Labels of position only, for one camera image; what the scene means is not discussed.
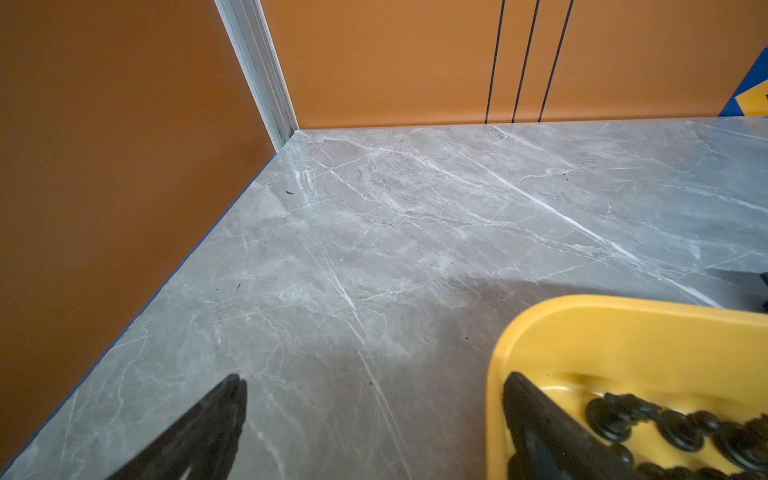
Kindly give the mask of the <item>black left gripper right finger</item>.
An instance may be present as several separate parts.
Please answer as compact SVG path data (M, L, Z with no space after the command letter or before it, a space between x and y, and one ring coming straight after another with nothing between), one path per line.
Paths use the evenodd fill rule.
M515 453L504 462L508 479L639 479L519 372L504 383L502 405Z

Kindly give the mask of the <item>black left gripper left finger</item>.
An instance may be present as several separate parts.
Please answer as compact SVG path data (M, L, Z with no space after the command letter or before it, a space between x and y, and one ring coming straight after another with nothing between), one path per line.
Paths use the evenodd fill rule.
M112 479L226 479L246 420L247 383L226 376Z

